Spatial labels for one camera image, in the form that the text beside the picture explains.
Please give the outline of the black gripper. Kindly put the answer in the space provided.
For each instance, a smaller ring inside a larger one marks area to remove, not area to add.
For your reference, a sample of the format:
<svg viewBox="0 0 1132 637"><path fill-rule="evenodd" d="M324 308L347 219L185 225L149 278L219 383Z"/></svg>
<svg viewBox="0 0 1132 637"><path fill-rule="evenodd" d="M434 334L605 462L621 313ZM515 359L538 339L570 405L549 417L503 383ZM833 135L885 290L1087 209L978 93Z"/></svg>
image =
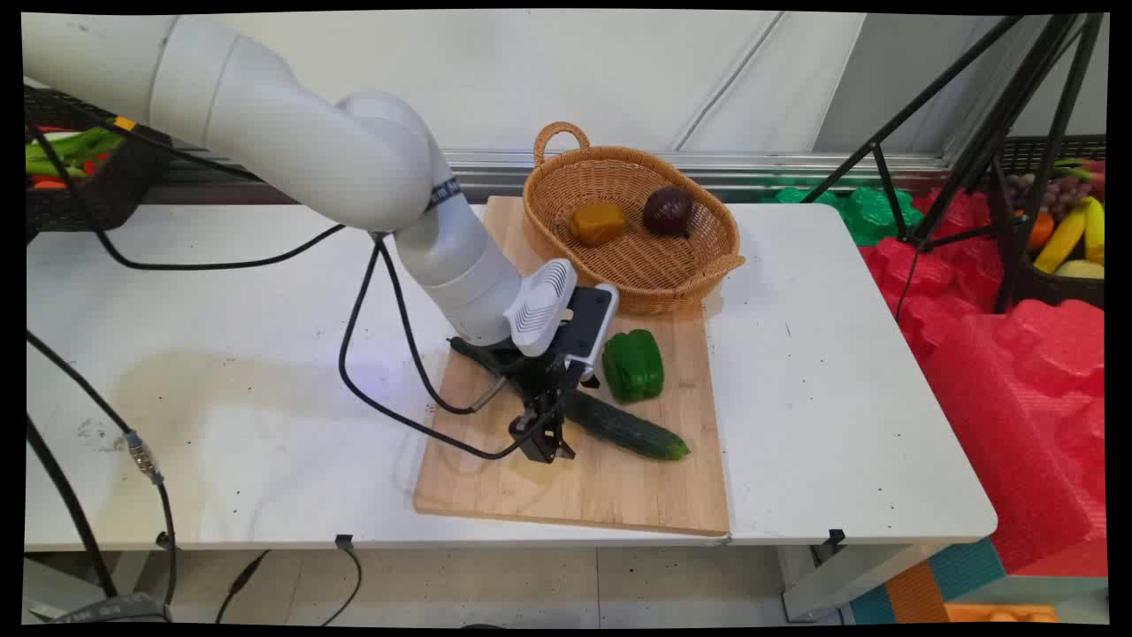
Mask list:
<svg viewBox="0 0 1132 637"><path fill-rule="evenodd" d="M599 388L601 384L595 372L585 380L569 376L571 365L577 365L577 360L566 360L554 348L538 358L526 358L513 343L507 343L507 380L523 406L509 423L509 434L528 460L552 464L555 459L573 460L577 456L563 436L566 411L563 397L575 394L578 386Z"/></svg>

